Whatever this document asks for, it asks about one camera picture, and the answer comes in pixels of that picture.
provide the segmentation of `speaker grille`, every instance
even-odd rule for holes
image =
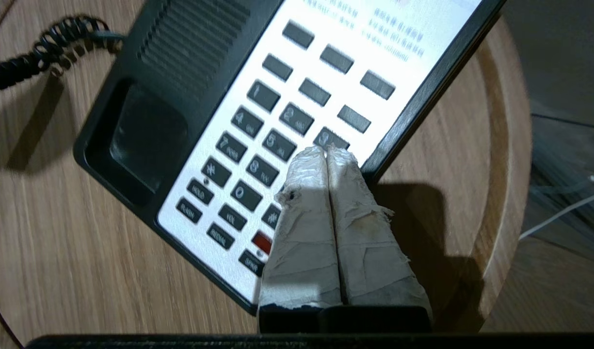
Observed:
[[[137,57],[197,99],[249,17],[232,0],[163,0]]]

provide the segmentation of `white cable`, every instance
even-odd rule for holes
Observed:
[[[519,241],[523,240],[524,238],[527,238],[528,236],[531,236],[535,232],[538,232],[538,230],[541,230],[545,225],[552,223],[553,221],[555,221],[559,217],[562,217],[563,215],[567,214],[568,212],[570,212],[574,209],[577,209],[587,203],[591,203],[592,201],[594,201],[594,195],[588,197],[587,199],[583,199],[582,201],[578,201],[577,203],[570,205],[569,207],[556,213],[553,217],[549,218],[548,220],[544,221],[543,223],[540,223],[537,226],[530,228],[529,230],[526,230],[523,234],[521,234],[521,236],[519,236]]]
[[[578,192],[585,188],[593,185],[594,175],[589,176],[587,180],[577,183],[572,186],[530,186],[532,192],[539,192],[541,194],[570,194],[572,192]]]

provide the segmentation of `white tape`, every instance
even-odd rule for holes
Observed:
[[[428,296],[392,234],[387,216],[348,151],[327,150],[337,258],[348,302],[354,305],[417,305],[432,320]]]
[[[288,167],[273,247],[263,271],[259,305],[341,304],[334,223],[326,160],[319,147],[306,148]]]

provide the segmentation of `wood grain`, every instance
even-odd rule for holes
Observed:
[[[483,332],[594,332],[594,261],[526,238]]]
[[[118,32],[142,0],[17,0],[0,60],[65,14]],[[255,319],[128,212],[71,146],[113,57],[93,51],[58,82],[0,92],[0,311],[22,343],[48,333],[253,333]],[[530,119],[503,20],[373,188],[443,331],[476,329],[514,254]]]

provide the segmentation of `black strip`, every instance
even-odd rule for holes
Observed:
[[[368,70],[364,77],[361,78],[361,81],[359,83],[361,84],[361,86],[364,86],[365,88],[374,92],[386,101],[396,90],[396,87],[394,85],[385,81],[385,79],[383,79],[382,77],[376,75],[372,70]]]
[[[343,74],[348,73],[348,69],[353,66],[353,60],[351,58],[329,45],[321,53],[321,60],[327,62]]]
[[[42,336],[28,349],[370,349],[594,347],[594,333],[282,333],[256,335]]]
[[[22,349],[23,344],[21,344],[21,342],[19,341],[17,336],[15,336],[15,333],[10,329],[10,326],[8,326],[8,322],[6,322],[6,320],[4,319],[4,316],[2,316],[1,313],[0,313],[0,325],[4,328],[4,331],[6,331],[6,333],[10,337],[10,339],[15,343],[15,345],[17,347],[19,347],[20,349]]]
[[[264,59],[264,62],[262,62],[262,66],[264,69],[272,72],[276,77],[283,81],[288,80],[288,77],[290,77],[290,74],[292,74],[292,68],[286,63],[277,59],[277,57],[274,55],[268,55]]]
[[[314,34],[306,31],[306,29],[292,21],[288,22],[284,28],[284,31],[282,31],[282,35],[289,38],[295,44],[303,47],[304,49],[310,47],[312,40],[314,40]]]
[[[392,128],[381,139],[376,150],[361,166],[367,183],[376,183],[384,170],[407,144],[411,135],[435,106],[446,88],[473,55],[497,19],[505,0],[483,0],[432,71],[397,117]]]
[[[594,125],[586,124],[585,122],[565,120],[565,119],[560,119],[559,117],[552,117],[552,116],[542,115],[539,113],[531,113],[531,115],[534,117],[539,117],[540,119],[547,119],[547,120],[564,122],[566,124],[571,124],[571,125],[576,125],[576,126],[584,126],[584,127],[594,128]]]

